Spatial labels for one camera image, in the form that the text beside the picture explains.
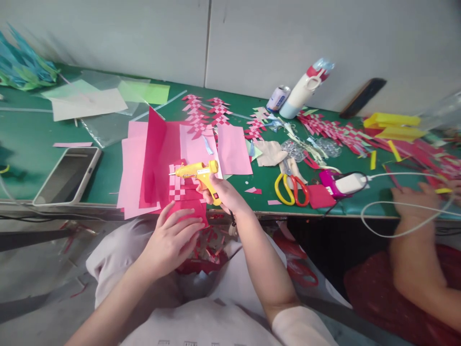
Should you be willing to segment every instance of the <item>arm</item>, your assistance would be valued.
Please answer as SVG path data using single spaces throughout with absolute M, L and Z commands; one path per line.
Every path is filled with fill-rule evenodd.
M 438 196 L 427 184 L 420 183 L 423 192 L 404 187 L 392 189 L 395 202 L 438 208 Z M 413 228 L 431 216 L 430 211 L 396 206 L 401 221 L 395 234 Z M 447 287 L 447 281 L 437 258 L 435 225 L 433 222 L 390 244 L 394 285 L 405 298 L 446 325 L 461 332 L 461 292 Z
M 141 256 L 127 270 L 120 282 L 86 322 L 67 342 L 67 346 L 117 345 L 126 330 L 126 322 L 151 284 L 167 275 L 190 255 L 195 247 L 201 219 L 179 219 L 191 214 L 189 209 L 178 210 L 167 218 L 174 202 L 157 220 Z
M 210 176 L 210 181 L 222 201 L 222 208 L 232 210 L 239 229 L 251 282 L 264 308 L 270 325 L 275 316 L 300 305 L 288 272 L 273 248 L 255 214 L 243 197 L 226 180 Z M 204 198 L 211 204 L 209 191 Z

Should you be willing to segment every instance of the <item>hand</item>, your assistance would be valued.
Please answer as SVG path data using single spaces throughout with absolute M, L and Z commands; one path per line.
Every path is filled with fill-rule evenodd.
M 178 268 L 195 248 L 199 230 L 205 224 L 202 218 L 182 219 L 194 212 L 193 209 L 175 211 L 167 218 L 168 212 L 174 206 L 174 201 L 160 213 L 155 231 L 149 239 L 141 256 L 143 272 L 152 275 L 154 281 Z
M 434 189 L 426 183 L 419 183 L 419 187 L 422 192 L 413 191 L 409 187 L 403 187 L 402 190 L 398 188 L 391 189 L 394 202 L 439 209 L 439 199 Z M 421 221 L 427 220 L 427 218 L 436 213 L 436 211 L 432 210 L 399 204 L 395 205 L 395 209 L 402 219 L 419 219 Z
M 455 196 L 455 203 L 458 207 L 461 207 L 461 180 L 452 180 L 447 182 L 446 186 L 441 185 L 440 187 L 448 187 L 453 190 Z
M 218 193 L 221 199 L 221 208 L 228 214 L 230 210 L 237 216 L 245 212 L 253 213 L 250 206 L 245 202 L 243 197 L 237 192 L 237 190 L 227 180 L 218 179 L 214 174 L 210 174 L 210 182 Z M 197 187 L 197 191 L 203 194 L 203 198 L 208 204 L 213 204 L 213 198 L 209 190 L 200 190 L 200 185 Z

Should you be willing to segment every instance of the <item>sleeve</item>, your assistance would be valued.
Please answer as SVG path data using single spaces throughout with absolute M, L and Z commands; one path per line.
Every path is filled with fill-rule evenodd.
M 284 346 L 338 345 L 317 314 L 303 306 L 279 312 L 272 333 Z

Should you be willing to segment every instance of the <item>red clothing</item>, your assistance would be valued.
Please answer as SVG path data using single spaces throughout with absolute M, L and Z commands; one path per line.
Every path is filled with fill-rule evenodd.
M 448 287 L 461 290 L 461 252 L 437 245 Z M 344 276 L 347 295 L 357 314 L 416 345 L 461 345 L 461 334 L 422 311 L 394 287 L 389 255 L 382 251 Z

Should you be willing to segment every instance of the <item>white wall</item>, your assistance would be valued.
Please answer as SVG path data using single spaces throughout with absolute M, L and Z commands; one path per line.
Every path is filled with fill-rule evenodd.
M 203 86 L 209 0 L 0 0 L 44 57 Z
M 413 114 L 461 87 L 457 0 L 213 0 L 206 87 L 269 98 L 320 57 L 336 63 L 310 106 L 342 110 L 373 77 L 363 113 Z
M 211 21 L 208 52 L 208 9 Z M 340 111 L 371 78 L 363 113 L 413 114 L 461 88 L 458 0 L 0 0 L 45 57 L 268 98 L 324 56 L 310 106 Z

